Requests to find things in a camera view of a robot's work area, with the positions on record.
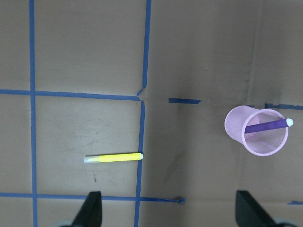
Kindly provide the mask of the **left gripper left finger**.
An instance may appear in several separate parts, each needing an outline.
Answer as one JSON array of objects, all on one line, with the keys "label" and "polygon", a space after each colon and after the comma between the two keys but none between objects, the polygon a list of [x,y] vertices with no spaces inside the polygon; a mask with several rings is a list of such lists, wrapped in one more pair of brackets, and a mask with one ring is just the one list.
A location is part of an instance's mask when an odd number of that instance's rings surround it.
[{"label": "left gripper left finger", "polygon": [[90,192],[72,222],[73,227],[100,227],[102,225],[101,192]]}]

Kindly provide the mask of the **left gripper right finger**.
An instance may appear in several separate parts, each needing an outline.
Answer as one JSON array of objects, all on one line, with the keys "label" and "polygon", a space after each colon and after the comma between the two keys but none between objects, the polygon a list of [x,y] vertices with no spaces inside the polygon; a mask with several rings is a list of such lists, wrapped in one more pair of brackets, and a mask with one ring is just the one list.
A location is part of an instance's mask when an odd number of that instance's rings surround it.
[{"label": "left gripper right finger", "polygon": [[236,192],[235,220],[239,227],[278,226],[248,191]]}]

